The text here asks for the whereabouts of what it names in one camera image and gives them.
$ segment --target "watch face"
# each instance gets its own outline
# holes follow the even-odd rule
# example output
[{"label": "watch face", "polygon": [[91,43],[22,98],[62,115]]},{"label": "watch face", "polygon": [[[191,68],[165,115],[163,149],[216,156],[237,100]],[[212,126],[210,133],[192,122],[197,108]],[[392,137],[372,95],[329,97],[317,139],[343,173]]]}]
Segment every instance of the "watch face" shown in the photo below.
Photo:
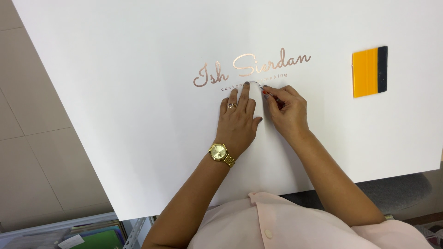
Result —
[{"label": "watch face", "polygon": [[225,155],[226,149],[221,145],[215,145],[211,150],[211,156],[215,159],[222,159]]}]

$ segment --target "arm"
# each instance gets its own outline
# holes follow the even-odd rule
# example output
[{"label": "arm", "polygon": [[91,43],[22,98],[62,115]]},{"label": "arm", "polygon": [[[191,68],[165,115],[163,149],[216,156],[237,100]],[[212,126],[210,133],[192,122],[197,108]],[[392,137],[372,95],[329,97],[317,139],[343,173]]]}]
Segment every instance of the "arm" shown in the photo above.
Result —
[{"label": "arm", "polygon": [[[228,102],[237,103],[237,92],[237,89],[232,90],[230,97],[221,102],[214,141],[224,144],[235,160],[252,143],[262,120],[261,117],[253,118],[255,101],[249,99],[249,84],[244,85],[237,108],[227,109]],[[142,249],[188,247],[229,169],[226,163],[213,160],[207,153],[155,221]]]},{"label": "arm", "polygon": [[264,88],[285,102],[281,111],[265,96],[275,128],[300,158],[325,210],[348,226],[379,224],[384,215],[349,179],[307,125],[307,102],[291,86]]}]

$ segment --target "blouse button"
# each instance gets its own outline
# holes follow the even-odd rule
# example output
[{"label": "blouse button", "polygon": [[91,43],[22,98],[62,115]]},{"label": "blouse button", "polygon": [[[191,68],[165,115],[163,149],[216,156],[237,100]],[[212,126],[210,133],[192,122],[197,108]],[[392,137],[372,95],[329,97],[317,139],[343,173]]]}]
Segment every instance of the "blouse button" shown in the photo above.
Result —
[{"label": "blouse button", "polygon": [[266,235],[266,237],[268,237],[268,239],[272,238],[272,233],[271,233],[271,231],[269,231],[268,229],[266,229],[266,230],[264,231],[264,234]]}]

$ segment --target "gold watch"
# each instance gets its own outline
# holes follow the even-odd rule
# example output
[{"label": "gold watch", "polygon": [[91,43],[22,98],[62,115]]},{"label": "gold watch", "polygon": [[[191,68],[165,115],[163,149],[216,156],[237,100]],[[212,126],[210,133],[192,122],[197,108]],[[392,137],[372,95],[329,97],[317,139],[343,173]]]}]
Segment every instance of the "gold watch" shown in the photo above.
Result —
[{"label": "gold watch", "polygon": [[231,168],[234,166],[235,159],[229,155],[228,149],[226,149],[224,144],[212,144],[208,152],[212,159],[225,162]]}]

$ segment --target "red tool handle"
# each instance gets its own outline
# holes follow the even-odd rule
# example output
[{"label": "red tool handle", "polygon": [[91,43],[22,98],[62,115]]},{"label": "red tool handle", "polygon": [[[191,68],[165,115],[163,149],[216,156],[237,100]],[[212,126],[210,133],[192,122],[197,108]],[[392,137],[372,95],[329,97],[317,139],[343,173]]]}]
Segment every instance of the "red tool handle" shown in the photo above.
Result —
[{"label": "red tool handle", "polygon": [[278,110],[281,110],[284,107],[284,102],[281,101],[279,98],[277,98],[277,96],[274,96],[274,95],[272,95],[270,93],[267,93],[265,90],[263,90],[263,93],[264,94],[269,94],[270,96],[274,97],[274,99],[277,102]]}]

